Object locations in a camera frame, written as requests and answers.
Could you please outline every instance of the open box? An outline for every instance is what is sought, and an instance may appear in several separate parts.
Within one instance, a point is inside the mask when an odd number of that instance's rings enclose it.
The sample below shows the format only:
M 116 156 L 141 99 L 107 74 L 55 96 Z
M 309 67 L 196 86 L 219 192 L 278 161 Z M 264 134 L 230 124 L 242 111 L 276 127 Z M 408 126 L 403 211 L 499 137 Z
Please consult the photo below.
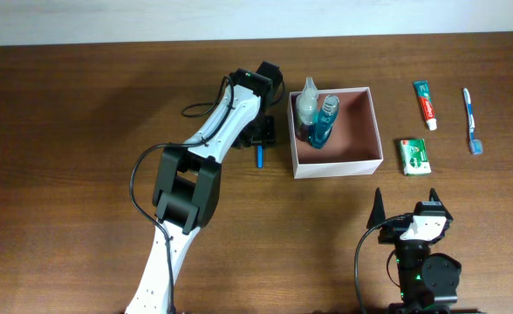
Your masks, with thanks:
M 340 99 L 330 139 L 313 148 L 295 134 L 295 103 L 301 92 L 290 92 L 288 125 L 295 179 L 373 174 L 383 161 L 379 128 L 369 87 L 318 91 L 318 109 L 327 95 Z

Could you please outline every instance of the clear plastic bottle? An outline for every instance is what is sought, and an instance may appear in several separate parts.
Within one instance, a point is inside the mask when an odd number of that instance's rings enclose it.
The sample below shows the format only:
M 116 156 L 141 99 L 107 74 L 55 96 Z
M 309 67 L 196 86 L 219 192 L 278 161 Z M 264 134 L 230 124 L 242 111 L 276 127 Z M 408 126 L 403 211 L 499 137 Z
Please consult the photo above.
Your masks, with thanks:
M 297 137 L 302 141 L 309 141 L 312 129 L 317 123 L 318 117 L 318 89 L 312 81 L 307 78 L 305 88 L 301 95 L 296 98 L 296 132 Z
M 318 121 L 313 134 L 311 135 L 311 145 L 315 148 L 322 148 L 330 134 L 336 117 L 338 117 L 340 99 L 334 95 L 328 95 L 325 98 L 320 113 L 318 113 Z

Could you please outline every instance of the red toothpaste tube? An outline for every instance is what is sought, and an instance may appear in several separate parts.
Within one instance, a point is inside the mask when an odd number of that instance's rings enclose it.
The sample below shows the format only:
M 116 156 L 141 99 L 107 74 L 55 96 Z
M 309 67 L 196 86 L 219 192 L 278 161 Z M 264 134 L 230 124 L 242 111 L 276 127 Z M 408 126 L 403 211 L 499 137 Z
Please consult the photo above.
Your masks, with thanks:
M 414 82 L 415 93 L 420 100 L 421 108 L 423 109 L 423 117 L 429 130 L 434 131 L 437 129 L 437 119 L 434 118 L 433 105 L 431 104 L 431 95 L 429 94 L 429 84 L 426 80 Z

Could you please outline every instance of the green soap box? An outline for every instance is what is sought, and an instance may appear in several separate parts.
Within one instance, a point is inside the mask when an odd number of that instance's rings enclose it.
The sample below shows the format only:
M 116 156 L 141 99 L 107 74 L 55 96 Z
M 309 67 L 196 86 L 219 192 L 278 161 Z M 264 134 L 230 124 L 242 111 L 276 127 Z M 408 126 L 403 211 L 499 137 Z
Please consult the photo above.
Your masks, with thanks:
M 400 155 L 402 156 L 405 175 L 431 173 L 428 151 L 425 149 L 425 140 L 401 140 Z

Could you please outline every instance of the blue object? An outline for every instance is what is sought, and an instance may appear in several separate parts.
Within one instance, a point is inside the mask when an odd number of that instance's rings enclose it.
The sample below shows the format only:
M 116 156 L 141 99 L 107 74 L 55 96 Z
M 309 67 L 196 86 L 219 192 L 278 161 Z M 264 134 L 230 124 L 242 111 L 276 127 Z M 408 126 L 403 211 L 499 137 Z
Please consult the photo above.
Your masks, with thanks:
M 256 151 L 256 166 L 259 168 L 264 167 L 264 149 L 262 146 L 257 147 Z
M 472 110 L 472 98 L 469 97 L 468 88 L 464 88 L 464 102 L 466 103 L 466 110 L 468 111 L 468 124 L 469 124 L 469 150 L 472 154 L 483 154 L 483 145 L 480 140 L 474 137 L 474 111 Z
M 309 142 L 315 148 L 322 148 L 332 133 L 332 126 L 338 117 L 340 99 L 334 95 L 325 98 L 322 108 L 318 113 L 317 124 L 314 132 L 309 136 Z

